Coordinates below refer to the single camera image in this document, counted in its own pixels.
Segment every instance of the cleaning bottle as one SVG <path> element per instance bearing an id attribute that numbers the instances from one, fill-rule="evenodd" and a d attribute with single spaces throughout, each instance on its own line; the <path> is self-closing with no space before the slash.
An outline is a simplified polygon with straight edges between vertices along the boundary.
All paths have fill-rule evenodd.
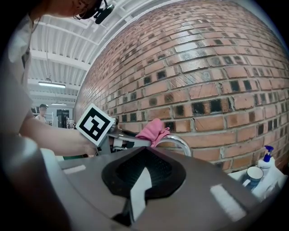
<path id="1" fill-rule="evenodd" d="M 262 159 L 258 160 L 258 167 L 261 168 L 264 173 L 262 179 L 265 178 L 269 169 L 275 165 L 275 159 L 274 157 L 271 156 L 271 153 L 274 148 L 272 146 L 267 146 L 267 145 L 265 146 L 265 148 L 267 149 L 268 153 L 265 154 L 263 160 Z"/>

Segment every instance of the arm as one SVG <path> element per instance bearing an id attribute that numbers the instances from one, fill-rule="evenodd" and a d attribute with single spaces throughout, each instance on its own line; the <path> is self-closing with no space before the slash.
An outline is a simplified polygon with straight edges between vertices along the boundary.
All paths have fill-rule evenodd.
<path id="1" fill-rule="evenodd" d="M 95 145 L 78 130 L 49 126 L 33 117 L 29 110 L 20 134 L 33 139 L 40 148 L 48 148 L 58 156 L 94 155 Z"/>

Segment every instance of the fluorescent light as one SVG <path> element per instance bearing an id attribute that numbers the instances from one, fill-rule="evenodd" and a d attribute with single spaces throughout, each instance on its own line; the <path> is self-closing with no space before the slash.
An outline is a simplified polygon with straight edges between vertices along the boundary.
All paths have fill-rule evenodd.
<path id="1" fill-rule="evenodd" d="M 59 105 L 59 106 L 66 106 L 66 103 L 52 103 L 51 105 Z"/>
<path id="2" fill-rule="evenodd" d="M 59 83 L 46 83 L 46 82 L 38 82 L 40 86 L 45 87 L 53 87 L 53 88 L 65 88 L 65 84 L 59 84 Z"/>

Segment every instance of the person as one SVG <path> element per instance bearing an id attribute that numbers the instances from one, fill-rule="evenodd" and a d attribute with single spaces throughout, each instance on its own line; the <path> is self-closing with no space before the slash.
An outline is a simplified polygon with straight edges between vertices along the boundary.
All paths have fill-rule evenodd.
<path id="1" fill-rule="evenodd" d="M 69 129 L 69 118 L 66 116 L 66 128 Z"/>
<path id="2" fill-rule="evenodd" d="M 46 124 L 46 119 L 45 119 L 44 115 L 45 115 L 45 113 L 47 111 L 47 108 L 48 108 L 48 105 L 41 104 L 39 106 L 39 115 L 37 115 L 35 117 L 35 119 L 37 119 L 37 120 L 41 121 L 42 123 Z"/>
<path id="3" fill-rule="evenodd" d="M 39 0 L 19 23 L 3 53 L 0 64 L 0 134 L 20 134 L 33 139 L 40 148 L 48 148 L 56 155 L 94 155 L 95 145 L 78 130 L 63 129 L 42 123 L 31 112 L 28 68 L 29 43 L 35 28 L 33 22 L 43 15 L 78 17 L 100 7 L 102 0 Z"/>

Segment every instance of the mug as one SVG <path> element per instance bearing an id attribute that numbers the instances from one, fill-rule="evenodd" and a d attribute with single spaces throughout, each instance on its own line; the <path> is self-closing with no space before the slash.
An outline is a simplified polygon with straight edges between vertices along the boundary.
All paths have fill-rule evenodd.
<path id="1" fill-rule="evenodd" d="M 255 166 L 249 167 L 243 177 L 243 186 L 252 191 L 257 187 L 263 175 L 264 173 L 261 168 Z"/>

